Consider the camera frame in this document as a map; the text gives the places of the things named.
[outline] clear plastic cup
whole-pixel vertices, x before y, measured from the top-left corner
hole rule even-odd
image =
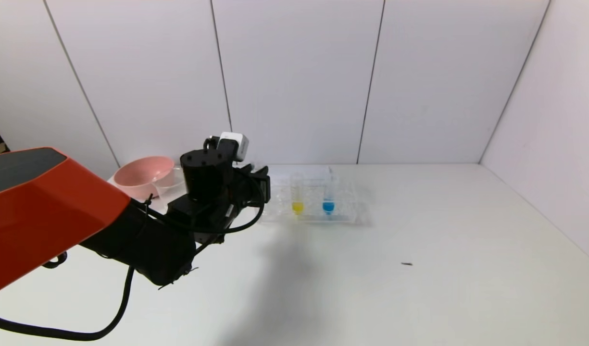
[[[185,177],[181,167],[174,167],[170,177],[156,180],[152,184],[158,192],[158,199],[154,200],[154,203],[156,207],[162,208],[163,213],[166,212],[169,202],[185,195],[187,192],[185,189]]]

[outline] transparent container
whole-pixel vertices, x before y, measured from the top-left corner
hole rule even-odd
[[[183,175],[183,169],[181,167],[175,167],[171,171],[172,178],[160,179],[153,182],[156,191],[158,191],[158,198],[154,199],[151,203],[153,210],[161,208],[163,213],[168,208],[168,203],[175,199],[185,195],[187,190],[185,189],[185,177]]]
[[[261,221],[353,223],[358,215],[357,205],[353,185],[332,172],[323,179],[293,173],[289,182],[272,180],[271,200]]]

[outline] test tube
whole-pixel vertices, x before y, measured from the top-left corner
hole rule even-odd
[[[303,203],[303,175],[294,173],[290,176],[290,194],[292,195],[292,211],[296,215],[301,215],[305,209]]]
[[[325,183],[325,200],[322,202],[322,210],[326,215],[331,215],[335,210],[335,190],[337,188],[336,178],[331,176]]]

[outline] black cable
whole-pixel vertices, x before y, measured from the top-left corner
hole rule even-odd
[[[74,341],[93,341],[101,339],[105,337],[108,333],[110,333],[117,326],[117,324],[119,324],[119,321],[123,317],[123,313],[125,313],[125,309],[127,307],[127,301],[130,298],[130,289],[132,286],[133,275],[134,268],[129,267],[129,269],[127,269],[127,276],[125,277],[125,284],[123,285],[123,297],[121,298],[121,305],[119,305],[119,311],[117,311],[117,315],[114,316],[112,322],[101,331],[95,333],[64,331],[61,329],[38,327],[31,326],[29,324],[11,322],[9,320],[4,320],[3,318],[0,318],[0,329],[26,335],[53,337],[55,339],[65,339]]]

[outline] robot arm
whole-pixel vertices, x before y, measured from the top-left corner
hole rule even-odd
[[[244,160],[247,146],[245,136],[225,132],[208,138],[203,149],[183,154],[187,194],[170,202],[165,215],[52,148],[0,155],[0,289],[41,265],[57,267],[74,245],[129,265],[127,295],[134,270],[156,285],[174,282],[189,273],[194,256],[206,246],[255,223],[269,201],[268,167],[252,173],[250,165],[232,166]],[[259,208],[254,220],[229,228],[247,206]],[[59,261],[49,261],[54,257]],[[95,340],[118,319],[103,335],[77,333],[94,334],[85,339],[65,331],[70,334],[45,335],[39,327],[19,329],[3,321],[0,328],[20,333]]]

